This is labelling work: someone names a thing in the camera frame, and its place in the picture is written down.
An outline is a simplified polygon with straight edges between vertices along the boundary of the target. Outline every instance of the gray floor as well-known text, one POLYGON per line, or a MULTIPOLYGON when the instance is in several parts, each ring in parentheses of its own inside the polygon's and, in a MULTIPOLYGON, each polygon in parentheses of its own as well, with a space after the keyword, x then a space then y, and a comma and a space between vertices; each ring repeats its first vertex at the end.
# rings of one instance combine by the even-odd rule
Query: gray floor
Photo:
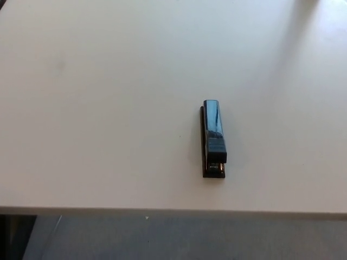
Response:
POLYGON ((25 260, 347 259, 347 222, 63 216, 50 239, 57 218, 38 218, 25 260))

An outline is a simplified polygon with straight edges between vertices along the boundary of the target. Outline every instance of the black stapler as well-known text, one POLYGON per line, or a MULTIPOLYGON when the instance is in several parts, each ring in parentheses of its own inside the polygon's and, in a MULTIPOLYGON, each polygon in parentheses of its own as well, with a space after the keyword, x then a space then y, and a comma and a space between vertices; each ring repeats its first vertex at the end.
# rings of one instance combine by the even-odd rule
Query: black stapler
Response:
POLYGON ((227 150, 223 136, 221 112, 217 100, 205 100, 200 108, 202 175, 225 178, 227 150))

